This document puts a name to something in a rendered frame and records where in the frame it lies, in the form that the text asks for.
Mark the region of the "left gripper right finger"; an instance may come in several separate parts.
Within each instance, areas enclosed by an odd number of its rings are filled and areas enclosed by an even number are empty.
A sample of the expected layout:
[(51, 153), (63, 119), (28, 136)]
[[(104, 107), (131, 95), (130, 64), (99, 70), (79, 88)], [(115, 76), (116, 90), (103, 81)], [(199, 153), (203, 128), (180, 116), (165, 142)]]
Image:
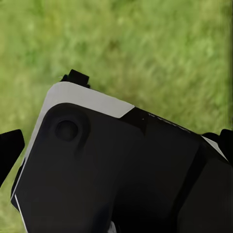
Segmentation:
[(218, 147), (233, 167), (233, 131), (227, 129), (221, 131)]

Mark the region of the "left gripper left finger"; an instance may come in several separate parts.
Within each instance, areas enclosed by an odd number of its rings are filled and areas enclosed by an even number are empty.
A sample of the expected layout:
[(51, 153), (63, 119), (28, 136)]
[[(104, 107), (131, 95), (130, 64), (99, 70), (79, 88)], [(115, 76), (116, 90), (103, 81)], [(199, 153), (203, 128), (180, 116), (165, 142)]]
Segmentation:
[(0, 186), (25, 148), (22, 131), (0, 134)]

